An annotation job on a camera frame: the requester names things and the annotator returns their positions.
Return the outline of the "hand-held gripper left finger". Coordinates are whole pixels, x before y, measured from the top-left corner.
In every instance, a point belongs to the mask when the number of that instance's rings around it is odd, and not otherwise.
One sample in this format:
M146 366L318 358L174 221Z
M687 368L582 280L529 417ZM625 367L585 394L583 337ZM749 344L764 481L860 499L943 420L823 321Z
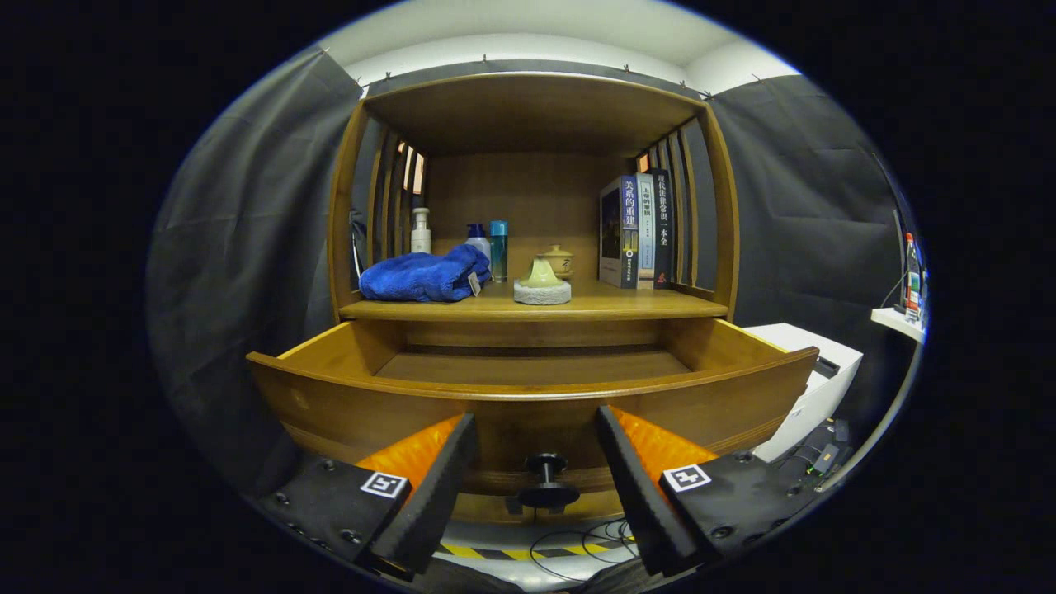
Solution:
M414 578L429 567L478 453L478 424L467 412L406 437L371 462L306 454L254 504L341 563Z

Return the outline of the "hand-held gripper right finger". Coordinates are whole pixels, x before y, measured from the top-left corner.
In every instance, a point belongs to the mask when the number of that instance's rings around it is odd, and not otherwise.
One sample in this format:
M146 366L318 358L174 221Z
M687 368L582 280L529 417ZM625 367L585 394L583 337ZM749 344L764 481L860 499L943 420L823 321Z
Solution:
M597 440L646 572L672 576L742 556L812 504L814 478L793 478L754 454L646 467L644 448L610 406Z

